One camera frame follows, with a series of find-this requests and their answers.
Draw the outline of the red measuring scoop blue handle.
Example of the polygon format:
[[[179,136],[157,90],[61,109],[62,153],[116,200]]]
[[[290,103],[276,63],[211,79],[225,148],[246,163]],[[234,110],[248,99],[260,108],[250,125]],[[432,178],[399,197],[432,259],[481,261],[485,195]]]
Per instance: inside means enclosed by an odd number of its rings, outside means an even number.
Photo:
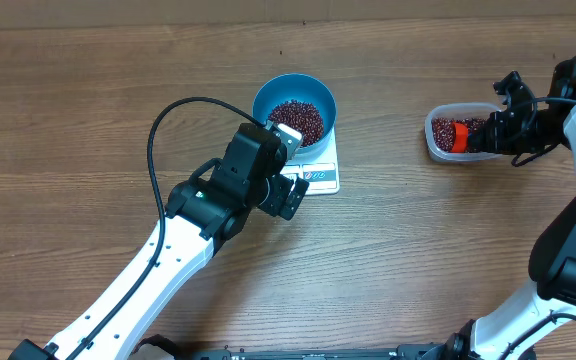
[[[463,123],[453,122],[452,125],[455,130],[455,136],[450,152],[466,153],[468,148],[469,129]]]

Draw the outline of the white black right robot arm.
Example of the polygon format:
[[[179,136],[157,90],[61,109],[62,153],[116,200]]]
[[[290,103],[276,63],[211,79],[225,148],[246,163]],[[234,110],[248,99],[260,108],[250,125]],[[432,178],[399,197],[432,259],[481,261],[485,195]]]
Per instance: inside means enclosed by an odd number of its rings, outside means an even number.
[[[547,96],[537,97],[516,71],[494,83],[504,110],[487,119],[428,116],[425,131],[438,161],[511,156],[521,167],[558,146],[573,155],[576,176],[576,56],[555,66]],[[576,196],[536,240],[528,281],[490,314],[469,321],[442,345],[412,351],[417,359],[533,359],[534,346],[576,322]]]

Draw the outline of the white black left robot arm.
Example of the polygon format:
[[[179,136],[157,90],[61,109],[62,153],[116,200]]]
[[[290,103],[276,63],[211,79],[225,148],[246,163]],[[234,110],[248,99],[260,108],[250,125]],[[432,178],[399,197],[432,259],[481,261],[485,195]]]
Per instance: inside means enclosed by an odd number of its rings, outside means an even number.
[[[308,184],[281,171],[301,143],[301,134],[284,124],[242,124],[222,158],[208,160],[158,203],[148,241],[102,295],[47,345],[24,340],[10,360],[173,358],[173,344],[146,338],[146,330],[181,286],[241,232],[253,209],[294,216]]]

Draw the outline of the white digital kitchen scale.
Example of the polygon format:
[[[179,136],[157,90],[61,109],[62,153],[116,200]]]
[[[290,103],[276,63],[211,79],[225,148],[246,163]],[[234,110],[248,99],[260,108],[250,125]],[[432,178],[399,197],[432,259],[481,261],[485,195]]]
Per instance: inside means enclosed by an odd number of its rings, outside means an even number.
[[[300,178],[307,181],[307,196],[338,193],[340,175],[335,128],[314,145],[300,148],[281,174],[292,180]]]

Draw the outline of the teal plastic bowl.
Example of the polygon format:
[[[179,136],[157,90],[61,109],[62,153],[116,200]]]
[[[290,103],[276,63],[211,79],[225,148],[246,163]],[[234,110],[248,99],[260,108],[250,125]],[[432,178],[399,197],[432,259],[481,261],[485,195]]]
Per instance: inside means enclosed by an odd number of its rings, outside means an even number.
[[[252,116],[257,120],[267,120],[275,107],[292,100],[312,104],[323,122],[321,138],[312,145],[302,146],[296,157],[319,155],[328,146],[337,120],[336,100],[330,89],[319,79],[307,74],[288,73],[269,80],[254,97]]]

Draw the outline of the clear plastic food container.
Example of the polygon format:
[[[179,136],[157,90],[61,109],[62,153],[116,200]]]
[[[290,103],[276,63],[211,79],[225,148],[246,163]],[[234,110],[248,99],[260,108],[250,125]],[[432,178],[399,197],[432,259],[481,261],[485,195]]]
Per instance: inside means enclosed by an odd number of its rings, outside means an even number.
[[[434,108],[426,117],[424,133],[427,142],[429,156],[436,162],[465,163],[478,162],[499,158],[500,154],[493,153],[449,153],[441,150],[434,141],[432,120],[435,118],[484,118],[487,119],[492,112],[500,111],[500,108],[492,103],[468,102],[452,103]]]

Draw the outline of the red adzuki beans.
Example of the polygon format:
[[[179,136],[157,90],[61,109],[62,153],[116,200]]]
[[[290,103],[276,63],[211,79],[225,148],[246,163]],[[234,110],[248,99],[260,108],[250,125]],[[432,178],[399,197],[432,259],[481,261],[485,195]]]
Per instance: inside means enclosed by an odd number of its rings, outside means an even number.
[[[433,118],[431,121],[431,128],[435,145],[440,150],[448,153],[451,153],[450,150],[455,136],[455,130],[452,125],[453,122],[465,124],[469,129],[470,136],[478,131],[486,123],[486,120],[482,118]],[[472,152],[475,152],[475,149],[468,144],[466,153]]]

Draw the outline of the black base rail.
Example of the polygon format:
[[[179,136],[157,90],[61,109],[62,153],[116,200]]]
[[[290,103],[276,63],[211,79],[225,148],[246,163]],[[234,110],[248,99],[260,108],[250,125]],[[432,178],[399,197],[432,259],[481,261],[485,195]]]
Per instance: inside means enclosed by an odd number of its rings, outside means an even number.
[[[439,359],[443,345],[399,345],[394,349],[299,350],[246,352],[243,348],[231,351],[228,346],[219,350],[182,350],[171,340],[155,335],[138,343],[130,354],[131,360],[400,360]]]

